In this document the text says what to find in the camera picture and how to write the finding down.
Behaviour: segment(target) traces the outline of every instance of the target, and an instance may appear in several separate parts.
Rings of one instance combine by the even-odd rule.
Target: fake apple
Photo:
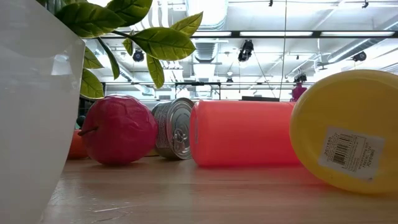
[[[155,146],[157,123],[136,98],[109,95],[90,108],[79,135],[92,159],[106,165],[126,165]]]

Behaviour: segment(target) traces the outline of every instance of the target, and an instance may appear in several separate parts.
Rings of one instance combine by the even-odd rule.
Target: yellow lid
[[[320,80],[296,103],[290,139],[303,165],[335,187],[398,191],[398,76],[352,70]]]

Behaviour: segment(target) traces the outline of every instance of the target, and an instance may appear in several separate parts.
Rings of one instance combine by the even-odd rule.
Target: table surface
[[[146,157],[68,161],[41,223],[398,223],[398,195],[359,195],[303,167],[201,169]]]

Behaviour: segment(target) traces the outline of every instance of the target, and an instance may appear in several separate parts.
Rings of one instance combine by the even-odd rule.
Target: white pot
[[[85,44],[35,0],[0,1],[0,223],[31,224],[58,182]]]

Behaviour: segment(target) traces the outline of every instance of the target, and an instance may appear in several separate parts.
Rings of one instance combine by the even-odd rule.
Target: barcode label
[[[346,134],[340,134],[337,144],[336,144],[336,151],[335,155],[333,156],[333,162],[340,164],[342,166],[346,165],[347,162],[347,156],[349,154],[349,151],[351,150],[351,146],[353,143],[353,137],[346,135]]]
[[[360,179],[373,179],[384,139],[341,128],[328,128],[318,164]]]

